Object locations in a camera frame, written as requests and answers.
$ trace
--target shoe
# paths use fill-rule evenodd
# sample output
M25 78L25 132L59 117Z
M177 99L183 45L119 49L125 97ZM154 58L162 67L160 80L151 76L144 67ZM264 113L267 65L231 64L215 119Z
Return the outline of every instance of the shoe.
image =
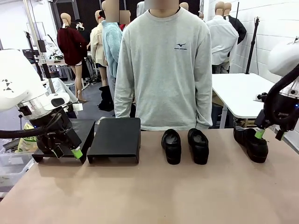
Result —
M114 105L113 103L111 103L112 97L111 97L111 93L110 93L110 89L109 86L102 86L99 88L99 90L102 91L102 101L99 104L99 109L102 111L112 111L114 109Z
M246 148L249 158L253 162L263 163L268 155L267 141L256 138L255 134L256 131L253 128L234 127L234 138L240 145Z
M166 159L169 164L177 165L181 162L181 138L175 130L169 129L164 133L161 145L165 150Z
M209 141L198 129L192 128L188 132L189 149L196 164L205 165L209 157Z

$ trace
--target black shorts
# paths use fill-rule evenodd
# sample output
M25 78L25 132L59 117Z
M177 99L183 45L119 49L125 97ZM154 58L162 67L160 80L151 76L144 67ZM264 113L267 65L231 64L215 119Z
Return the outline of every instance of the black shorts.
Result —
M100 63L96 63L98 68L105 68L105 66L101 65Z

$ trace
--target teal jacket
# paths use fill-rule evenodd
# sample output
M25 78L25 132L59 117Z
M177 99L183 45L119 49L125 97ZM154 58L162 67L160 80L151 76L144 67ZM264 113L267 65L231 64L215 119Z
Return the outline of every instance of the teal jacket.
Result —
M116 78L118 56L120 54L122 31L117 22L102 21L103 48L111 75Z

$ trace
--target red sweater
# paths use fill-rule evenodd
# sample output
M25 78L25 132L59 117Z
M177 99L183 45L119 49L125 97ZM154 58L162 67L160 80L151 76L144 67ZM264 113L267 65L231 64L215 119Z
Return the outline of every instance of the red sweater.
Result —
M73 28L58 30L57 43L68 65L76 65L87 57L87 43L83 36Z

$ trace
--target clear plastic container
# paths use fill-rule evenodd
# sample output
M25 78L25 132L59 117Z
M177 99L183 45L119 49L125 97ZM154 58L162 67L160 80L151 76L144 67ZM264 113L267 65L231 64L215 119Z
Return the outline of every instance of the clear plastic container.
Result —
M0 154L0 192L8 192L33 164L32 153Z

